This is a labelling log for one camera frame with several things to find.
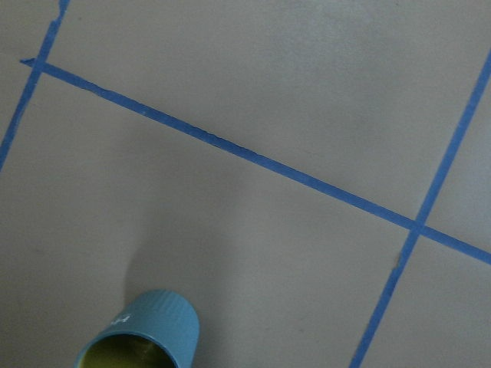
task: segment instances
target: blue tape strip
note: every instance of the blue tape strip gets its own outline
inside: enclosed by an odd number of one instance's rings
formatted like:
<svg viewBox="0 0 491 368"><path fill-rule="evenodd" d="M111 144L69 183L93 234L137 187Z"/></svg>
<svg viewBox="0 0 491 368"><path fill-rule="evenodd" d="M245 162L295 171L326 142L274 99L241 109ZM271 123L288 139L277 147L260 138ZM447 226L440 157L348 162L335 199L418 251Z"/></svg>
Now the blue tape strip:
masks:
<svg viewBox="0 0 491 368"><path fill-rule="evenodd" d="M21 62L28 66L32 66L35 63L35 60L29 59L23 60ZM328 196L334 197L350 205L358 207L359 209L376 215L382 219L388 220L389 222L392 222L396 225L402 226L403 228L413 227L414 221L410 218L402 216L396 212L391 211L390 209L386 209L385 207L377 205L357 195L346 192L345 190L340 189L336 186L327 184L326 182L323 182L319 179L314 178L313 176L293 169L292 167L279 163L278 161L259 155L258 153L255 153L250 149L246 149L228 140L224 140L223 138L208 133L205 130L202 130L196 126L193 126L182 120L178 120L175 117L153 109L152 107L148 107L147 105L132 100L129 97L125 97L122 94L119 94L112 90L105 90L104 88L101 88L96 84L89 82L88 80L62 70L59 67L55 67L54 65L47 63L44 66L43 71L46 74L51 75L52 77L63 80L75 87L89 90L90 92L104 98L105 100L111 101L117 105L127 108L128 110L132 110L135 113L148 117L159 123L165 124L168 127L179 130L180 132L183 132L189 136L193 136L198 140L202 140L203 142L209 143L238 157L247 159L252 163L256 163L257 165L265 167L266 169L274 171L275 173L286 176L287 178L295 180L296 182L300 182L305 186L308 186L319 192L327 194Z"/></svg>
<svg viewBox="0 0 491 368"><path fill-rule="evenodd" d="M368 326L363 336L361 337L361 341L358 344L356 351L354 352L353 359L350 363L350 368L358 368L362 364L368 348L370 347L371 341L373 340L378 326L382 321L382 317L387 310L387 306L390 303L390 299L392 298L392 294L397 285L397 282L399 281L400 276L403 274L404 269L406 268L407 262L409 261L409 258L414 250L414 246L416 245L417 239L419 238L420 234L426 232L429 235L435 235L433 232L429 231L429 228L425 228L424 224L428 219L428 216L430 215L435 201L437 200L438 193L441 190L443 182L447 177L450 167L452 166L452 162L455 159L460 144L462 143L462 140L466 134L467 128L469 127L470 122L476 112L476 108L479 105L484 90L486 89L486 85L488 84L490 75L491 50L487 55L483 68L481 69L477 78L476 85L473 88L473 92L471 93L470 98L467 101L466 108L463 111L460 121L457 124L457 127L452 135L452 139L450 140L447 150L443 155L442 161L424 198L423 204L420 207L420 211L418 212L416 217L415 226L409 231L406 241L404 242L397 267L390 273L390 276L387 279L387 283L385 284L385 287L382 290L382 294L377 302L377 306L375 307L375 310L368 322ZM440 236L438 238L440 240L448 241L448 238L450 237L444 238L443 236ZM461 251L465 249L466 251L471 251L471 248L463 247L462 243L457 243L453 241L450 244L453 245L457 250Z"/></svg>
<svg viewBox="0 0 491 368"><path fill-rule="evenodd" d="M443 234L442 232L439 232L434 228L425 226L423 230L421 230L421 235L434 240L435 242L446 245L449 248L455 249L460 253L464 253L465 255L468 255L472 258L485 262L488 265L491 265L491 253L474 247L471 244L467 244L466 242L459 239L455 239L447 234Z"/></svg>
<svg viewBox="0 0 491 368"><path fill-rule="evenodd" d="M29 100L34 93L39 77L41 76L44 63L48 59L49 52L53 46L58 30L60 29L60 25L63 21L65 12L67 11L69 2L70 0L59 1L58 6L60 8L60 12L58 17L50 23L43 43L41 44L41 48L39 49L38 56L35 59L35 63L32 65L31 74L29 75L28 81L24 86L21 98L19 99L17 107L15 108L15 112L12 115L10 124L8 125L7 131L3 137L2 145L0 146L0 172L2 171L4 163L7 159L8 151L14 142L15 134L17 133L18 126L21 123L22 115L29 104Z"/></svg>

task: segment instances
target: concrete floor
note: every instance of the concrete floor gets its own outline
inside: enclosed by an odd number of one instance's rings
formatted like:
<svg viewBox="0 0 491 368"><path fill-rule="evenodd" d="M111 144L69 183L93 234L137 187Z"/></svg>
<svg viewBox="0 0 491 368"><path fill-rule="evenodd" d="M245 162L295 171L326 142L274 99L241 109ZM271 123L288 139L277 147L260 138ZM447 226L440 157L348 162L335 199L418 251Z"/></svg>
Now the concrete floor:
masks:
<svg viewBox="0 0 491 368"><path fill-rule="evenodd" d="M57 16L0 2L1 136ZM71 366L169 288L197 309L196 368L489 366L490 17L479 0L72 0L0 149L0 365Z"/></svg>

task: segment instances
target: blue cup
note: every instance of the blue cup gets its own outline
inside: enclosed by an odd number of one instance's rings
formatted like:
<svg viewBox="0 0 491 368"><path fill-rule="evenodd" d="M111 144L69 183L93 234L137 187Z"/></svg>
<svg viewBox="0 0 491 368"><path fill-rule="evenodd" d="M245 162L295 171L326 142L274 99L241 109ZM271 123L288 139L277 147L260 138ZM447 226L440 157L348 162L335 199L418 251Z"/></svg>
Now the blue cup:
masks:
<svg viewBox="0 0 491 368"><path fill-rule="evenodd" d="M166 290L141 294L78 354L74 368L191 368L199 321Z"/></svg>

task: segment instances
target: cup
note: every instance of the cup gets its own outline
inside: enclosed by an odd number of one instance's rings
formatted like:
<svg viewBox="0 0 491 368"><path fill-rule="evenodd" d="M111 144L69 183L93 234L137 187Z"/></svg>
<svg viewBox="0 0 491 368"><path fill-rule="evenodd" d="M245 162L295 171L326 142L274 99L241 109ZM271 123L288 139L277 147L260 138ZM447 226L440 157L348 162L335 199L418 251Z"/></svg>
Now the cup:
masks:
<svg viewBox="0 0 491 368"><path fill-rule="evenodd" d="M78 354L74 368L191 368L199 321L184 297L141 294Z"/></svg>

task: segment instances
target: plastic cup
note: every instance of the plastic cup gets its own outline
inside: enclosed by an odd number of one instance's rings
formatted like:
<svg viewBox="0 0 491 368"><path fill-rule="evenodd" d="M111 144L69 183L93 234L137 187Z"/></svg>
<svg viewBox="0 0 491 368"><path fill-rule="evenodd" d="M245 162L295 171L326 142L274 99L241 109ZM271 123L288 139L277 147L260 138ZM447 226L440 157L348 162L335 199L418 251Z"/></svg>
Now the plastic cup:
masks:
<svg viewBox="0 0 491 368"><path fill-rule="evenodd" d="M184 297L141 294L78 354L74 368L191 368L199 321Z"/></svg>

